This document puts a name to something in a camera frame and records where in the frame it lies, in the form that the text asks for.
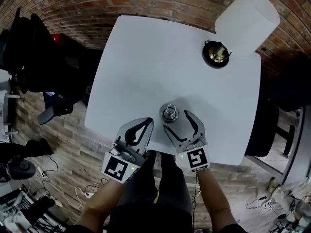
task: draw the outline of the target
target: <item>white desk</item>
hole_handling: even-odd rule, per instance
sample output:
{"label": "white desk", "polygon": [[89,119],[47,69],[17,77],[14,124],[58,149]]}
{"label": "white desk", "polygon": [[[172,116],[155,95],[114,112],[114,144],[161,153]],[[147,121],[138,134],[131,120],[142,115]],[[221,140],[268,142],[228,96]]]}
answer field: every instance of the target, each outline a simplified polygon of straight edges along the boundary
{"label": "white desk", "polygon": [[148,148],[174,154],[159,116],[170,102],[204,123],[211,162],[239,165],[256,114],[260,56],[241,61],[232,54],[226,67],[213,69],[202,58],[206,40],[217,38],[175,22],[119,17],[98,66],[86,126],[115,138],[121,125],[151,117]]}

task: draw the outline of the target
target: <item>person's left arm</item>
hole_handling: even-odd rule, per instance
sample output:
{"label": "person's left arm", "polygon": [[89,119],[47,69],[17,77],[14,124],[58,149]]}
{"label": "person's left arm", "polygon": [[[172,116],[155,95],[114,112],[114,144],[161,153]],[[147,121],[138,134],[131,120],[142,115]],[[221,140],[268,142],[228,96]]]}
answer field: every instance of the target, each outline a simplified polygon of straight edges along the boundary
{"label": "person's left arm", "polygon": [[85,204],[77,225],[82,225],[94,233],[102,232],[106,218],[117,206],[123,193],[124,184],[109,180]]}

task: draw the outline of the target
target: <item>lampshade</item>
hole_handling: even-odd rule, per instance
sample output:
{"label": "lampshade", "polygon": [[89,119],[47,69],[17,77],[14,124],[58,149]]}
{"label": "lampshade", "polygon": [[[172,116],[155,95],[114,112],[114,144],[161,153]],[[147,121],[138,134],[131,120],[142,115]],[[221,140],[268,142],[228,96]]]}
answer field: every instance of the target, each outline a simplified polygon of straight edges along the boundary
{"label": "lampshade", "polygon": [[232,54],[253,53],[280,23],[269,0],[234,0],[218,17],[215,31]]}

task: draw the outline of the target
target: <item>person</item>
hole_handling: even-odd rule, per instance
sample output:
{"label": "person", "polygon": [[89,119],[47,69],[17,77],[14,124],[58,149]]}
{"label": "person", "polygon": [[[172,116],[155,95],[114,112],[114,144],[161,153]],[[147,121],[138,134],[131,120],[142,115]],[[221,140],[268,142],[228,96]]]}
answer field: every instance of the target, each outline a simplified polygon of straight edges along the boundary
{"label": "person", "polygon": [[[161,153],[162,179],[155,187],[156,152],[125,184],[110,179],[86,203],[78,222],[67,233],[101,233],[107,217],[108,233],[176,232],[191,233],[192,202],[183,171],[175,156]],[[209,169],[197,172],[204,205],[211,217],[213,232],[245,233],[232,213],[224,193]]]}

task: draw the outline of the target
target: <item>person's arm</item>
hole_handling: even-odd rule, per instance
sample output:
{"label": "person's arm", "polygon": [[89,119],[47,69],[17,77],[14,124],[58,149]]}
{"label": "person's arm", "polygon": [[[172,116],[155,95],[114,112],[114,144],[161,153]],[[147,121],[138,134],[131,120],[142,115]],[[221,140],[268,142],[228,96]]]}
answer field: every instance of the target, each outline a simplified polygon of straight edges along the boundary
{"label": "person's arm", "polygon": [[102,232],[106,218],[118,204],[123,187],[124,184],[109,180],[87,201],[82,216],[76,224],[85,226],[94,233]]}
{"label": "person's arm", "polygon": [[236,224],[230,205],[217,180],[209,169],[197,173],[204,205],[210,215],[213,232],[218,232],[227,225]]}

